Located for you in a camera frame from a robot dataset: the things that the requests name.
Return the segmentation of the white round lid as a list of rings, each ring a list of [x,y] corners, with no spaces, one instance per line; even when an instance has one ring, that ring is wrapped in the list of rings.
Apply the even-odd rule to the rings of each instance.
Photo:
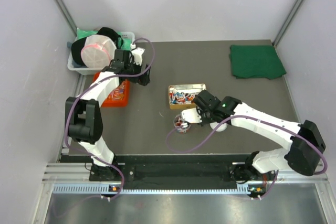
[[[215,130],[216,132],[222,132],[227,129],[227,123],[217,123],[217,122],[212,122],[209,124],[212,130]]]

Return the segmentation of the tan candy box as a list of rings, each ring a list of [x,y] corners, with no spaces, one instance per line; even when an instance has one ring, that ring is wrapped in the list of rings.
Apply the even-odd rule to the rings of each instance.
[[[204,83],[178,84],[168,87],[168,102],[172,110],[192,109],[196,107],[194,99],[201,91],[206,90]]]

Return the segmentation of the clear plastic cup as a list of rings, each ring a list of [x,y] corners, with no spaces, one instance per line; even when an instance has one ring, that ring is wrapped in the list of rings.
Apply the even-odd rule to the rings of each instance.
[[[177,131],[180,133],[186,133],[191,127],[191,123],[184,120],[181,114],[178,114],[174,118],[173,125],[177,129]]]

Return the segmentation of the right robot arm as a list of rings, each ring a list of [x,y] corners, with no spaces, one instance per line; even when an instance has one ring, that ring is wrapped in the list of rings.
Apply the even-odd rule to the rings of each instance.
[[[252,180],[272,170],[293,171],[312,176],[326,149],[317,125],[278,119],[258,111],[239,99],[226,96],[222,100],[201,91],[194,98],[196,107],[182,113],[183,120],[195,124],[211,124],[213,130],[222,131],[226,125],[241,127],[259,134],[280,148],[272,151],[251,153],[245,162],[245,174]]]

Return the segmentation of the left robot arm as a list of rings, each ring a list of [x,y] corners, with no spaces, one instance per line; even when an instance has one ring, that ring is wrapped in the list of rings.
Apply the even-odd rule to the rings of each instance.
[[[142,66],[144,52],[140,47],[130,51],[117,49],[89,88],[66,100],[65,134],[90,155],[90,181],[112,181],[119,174],[115,154],[102,137],[101,106],[125,80],[142,86],[149,84],[150,65]]]

